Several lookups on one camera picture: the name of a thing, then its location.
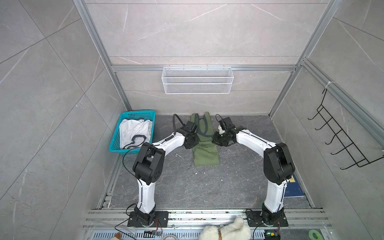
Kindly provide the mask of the green tank top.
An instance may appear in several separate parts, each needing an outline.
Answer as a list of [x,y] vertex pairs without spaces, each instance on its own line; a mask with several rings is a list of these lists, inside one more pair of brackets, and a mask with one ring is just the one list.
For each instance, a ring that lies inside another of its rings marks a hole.
[[220,164],[217,146],[212,142],[214,129],[209,112],[202,116],[192,114],[191,121],[197,125],[199,144],[193,147],[195,166],[218,166]]

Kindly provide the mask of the green tape roll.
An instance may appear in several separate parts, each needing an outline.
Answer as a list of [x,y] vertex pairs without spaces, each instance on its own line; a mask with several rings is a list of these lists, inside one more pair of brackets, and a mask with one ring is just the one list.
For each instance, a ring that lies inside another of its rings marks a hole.
[[322,234],[317,230],[309,230],[310,240],[324,240]]

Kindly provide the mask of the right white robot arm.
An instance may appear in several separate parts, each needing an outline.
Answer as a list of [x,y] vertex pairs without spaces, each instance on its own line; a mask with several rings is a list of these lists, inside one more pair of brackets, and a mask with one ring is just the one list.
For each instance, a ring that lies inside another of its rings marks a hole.
[[232,120],[218,120],[219,130],[213,135],[213,143],[228,147],[239,143],[263,157],[264,175],[268,180],[267,196],[262,204],[261,219],[267,226],[272,226],[284,215],[284,197],[288,182],[296,167],[289,148],[284,143],[267,141],[248,129],[236,127]]

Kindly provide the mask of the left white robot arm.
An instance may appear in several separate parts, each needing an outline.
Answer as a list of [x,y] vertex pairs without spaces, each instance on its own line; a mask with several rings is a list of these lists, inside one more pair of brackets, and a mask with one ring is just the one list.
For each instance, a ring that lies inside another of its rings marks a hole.
[[179,147],[191,149],[198,145],[200,139],[197,125],[191,121],[183,124],[167,138],[154,144],[144,143],[133,164],[133,172],[139,186],[139,200],[134,208],[135,216],[141,224],[150,226],[155,220],[155,187],[160,178],[165,157]]

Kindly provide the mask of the white plush toy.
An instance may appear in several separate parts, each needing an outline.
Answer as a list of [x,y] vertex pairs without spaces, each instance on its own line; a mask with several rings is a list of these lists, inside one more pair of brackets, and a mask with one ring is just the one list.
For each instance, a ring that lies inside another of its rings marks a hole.
[[205,226],[199,235],[199,240],[249,240],[250,238],[251,228],[240,217],[226,226]]

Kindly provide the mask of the white tank top in basket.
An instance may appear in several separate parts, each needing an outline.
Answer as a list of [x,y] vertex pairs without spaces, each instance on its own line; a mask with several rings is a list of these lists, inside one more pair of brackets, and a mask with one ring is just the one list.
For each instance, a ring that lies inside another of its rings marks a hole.
[[139,148],[152,139],[153,122],[150,120],[123,119],[119,125],[120,147],[122,150]]

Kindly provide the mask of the blue book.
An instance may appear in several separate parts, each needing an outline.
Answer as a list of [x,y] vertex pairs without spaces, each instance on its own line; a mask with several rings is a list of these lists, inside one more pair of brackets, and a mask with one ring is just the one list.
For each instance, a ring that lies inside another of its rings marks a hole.
[[297,180],[296,176],[292,174],[292,177],[289,180],[286,188],[285,198],[303,197],[304,195],[304,191],[302,190],[299,181]]

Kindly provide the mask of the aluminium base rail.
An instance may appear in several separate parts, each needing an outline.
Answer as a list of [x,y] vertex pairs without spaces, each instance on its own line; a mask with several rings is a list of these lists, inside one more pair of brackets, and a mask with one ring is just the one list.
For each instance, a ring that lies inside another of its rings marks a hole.
[[221,226],[232,223],[237,217],[251,227],[253,240],[264,240],[272,234],[278,239],[309,240],[309,230],[319,231],[324,240],[336,240],[337,236],[321,209],[288,209],[285,216],[273,226],[261,223],[259,210],[167,210],[151,227],[134,225],[134,216],[124,209],[91,210],[82,227],[81,240],[109,240],[121,234],[123,240],[196,240],[205,226]]

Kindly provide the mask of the teal plastic basket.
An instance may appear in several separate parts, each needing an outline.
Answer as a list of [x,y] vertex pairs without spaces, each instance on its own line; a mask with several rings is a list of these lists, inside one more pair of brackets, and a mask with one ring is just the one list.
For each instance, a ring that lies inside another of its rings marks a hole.
[[155,118],[153,110],[123,112],[115,127],[110,152],[138,153],[143,143],[152,142]]

